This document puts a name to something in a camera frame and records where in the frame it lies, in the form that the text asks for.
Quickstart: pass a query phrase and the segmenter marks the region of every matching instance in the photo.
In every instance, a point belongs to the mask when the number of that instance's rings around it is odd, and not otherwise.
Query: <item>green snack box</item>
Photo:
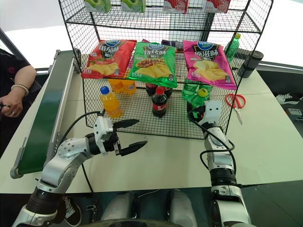
[[[138,42],[128,78],[163,87],[177,87],[175,53],[173,46]]]
[[[145,0],[121,0],[121,10],[126,12],[142,12],[146,7]]]
[[[110,0],[84,0],[84,4],[89,12],[108,13],[112,8]]]

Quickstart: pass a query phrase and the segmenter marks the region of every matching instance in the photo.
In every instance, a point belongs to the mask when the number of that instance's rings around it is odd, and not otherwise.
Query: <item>orange soda bottle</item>
[[[108,79],[108,81],[114,92],[120,93],[123,91],[123,84],[121,79]]]
[[[107,114],[114,118],[121,116],[121,109],[119,100],[116,98],[114,92],[109,91],[108,87],[103,86],[100,88],[100,100],[103,103],[104,109]]]
[[[136,83],[134,80],[123,79],[122,84],[123,84],[123,91],[129,95],[132,95],[137,90]]]

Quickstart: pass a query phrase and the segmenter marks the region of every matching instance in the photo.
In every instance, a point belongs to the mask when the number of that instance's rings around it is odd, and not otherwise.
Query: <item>black shoe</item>
[[[69,197],[65,197],[65,221],[73,227],[77,227],[81,224],[81,210],[78,205]]]
[[[283,105],[283,104],[293,104],[296,105],[299,103],[300,100],[303,99],[302,93],[288,93],[286,95],[278,95],[276,97],[277,101]]]

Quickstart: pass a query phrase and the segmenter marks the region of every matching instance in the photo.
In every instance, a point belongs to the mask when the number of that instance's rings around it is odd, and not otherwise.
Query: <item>metal wire rack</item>
[[[59,0],[64,23],[76,59],[81,68],[87,65],[88,54],[99,40],[146,39],[160,43],[162,39],[172,41],[208,41],[224,48],[241,34],[240,48],[230,63],[237,87],[241,82],[238,69],[246,58],[251,58],[263,33],[272,0],[232,0],[227,13],[205,13],[204,0],[190,0],[187,14],[171,14],[163,11],[163,0],[146,0],[144,13],[122,12],[120,0],[111,0],[112,9],[108,13],[92,13],[85,8],[83,0]],[[181,90],[187,76],[184,54],[176,54],[176,75],[178,87],[168,100],[166,115],[159,119],[152,115],[152,101],[144,90],[142,82],[136,82],[137,92],[133,95],[118,94],[123,115],[112,119],[138,119],[140,122],[120,131],[202,139],[199,128],[187,119],[186,102],[181,98]],[[83,94],[85,112],[102,109],[99,88],[109,86],[107,79],[84,79]],[[214,87],[210,99],[222,102],[219,125],[227,132],[232,109],[224,102],[228,93],[236,91]],[[86,124],[93,126],[95,116],[87,116]]]

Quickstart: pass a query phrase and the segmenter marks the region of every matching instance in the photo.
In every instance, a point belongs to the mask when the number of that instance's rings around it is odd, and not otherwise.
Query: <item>red scissors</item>
[[[237,112],[237,116],[240,121],[240,124],[242,124],[240,109],[242,109],[246,104],[246,99],[244,98],[244,96],[238,95],[238,94],[237,95],[227,94],[225,96],[225,101],[226,101],[227,105],[232,107]]]

